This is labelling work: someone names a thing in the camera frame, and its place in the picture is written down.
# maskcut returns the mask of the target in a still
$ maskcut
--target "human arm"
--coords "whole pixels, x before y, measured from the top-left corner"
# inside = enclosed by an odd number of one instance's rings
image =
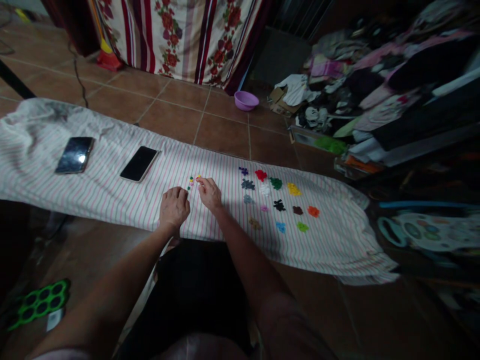
[[[152,268],[168,240],[190,213],[187,191],[168,190],[160,205],[160,226],[98,281],[90,294],[33,350],[36,357],[74,348],[93,358],[109,358]]]
[[[215,216],[225,237],[233,265],[248,298],[248,303],[258,320],[263,304],[278,293],[290,295],[290,290],[267,257],[255,245],[238,222],[222,205],[222,193],[211,178],[198,178],[203,204]]]

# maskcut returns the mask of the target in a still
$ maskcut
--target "green object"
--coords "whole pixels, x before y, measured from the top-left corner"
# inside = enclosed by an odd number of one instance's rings
[[[280,180],[279,178],[276,178],[276,177],[271,177],[270,181],[271,181],[271,185],[273,186],[273,188],[275,190],[280,190],[281,189],[282,180]]]
[[[70,280],[63,279],[18,297],[10,310],[7,330],[12,331],[63,308],[69,299],[69,289]]]
[[[305,225],[303,222],[297,222],[296,227],[298,230],[300,230],[302,233],[306,233],[308,229],[310,229],[307,225]]]
[[[342,155],[347,151],[347,144],[341,140],[334,139],[329,136],[322,136],[314,142],[317,148],[327,150],[330,153]]]
[[[348,124],[342,126],[339,128],[336,133],[333,134],[334,138],[344,138],[347,136],[351,136],[354,133],[354,126],[357,125],[357,123],[360,120],[360,116],[354,118],[352,121],[350,121]]]

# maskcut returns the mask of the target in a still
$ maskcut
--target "phone screen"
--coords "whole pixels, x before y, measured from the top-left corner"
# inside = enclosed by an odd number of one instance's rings
[[[55,172],[57,174],[81,173],[87,165],[93,141],[92,137],[71,137]]]
[[[144,173],[149,169],[152,160],[158,151],[151,148],[140,146],[129,163],[125,166],[120,176],[135,182],[142,180]]]

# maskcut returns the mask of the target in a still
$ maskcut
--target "green egg tray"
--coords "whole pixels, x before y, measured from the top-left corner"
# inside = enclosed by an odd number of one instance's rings
[[[69,299],[69,289],[70,280],[66,278],[18,297],[12,306],[7,331],[63,308]]]

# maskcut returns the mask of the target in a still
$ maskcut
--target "cardboard box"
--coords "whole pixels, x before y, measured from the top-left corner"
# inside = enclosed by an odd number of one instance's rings
[[[287,116],[291,118],[306,102],[302,102],[297,106],[289,106],[284,101],[283,98],[287,93],[287,86],[284,88],[276,87],[268,96],[268,102],[270,104],[270,110],[274,113]]]

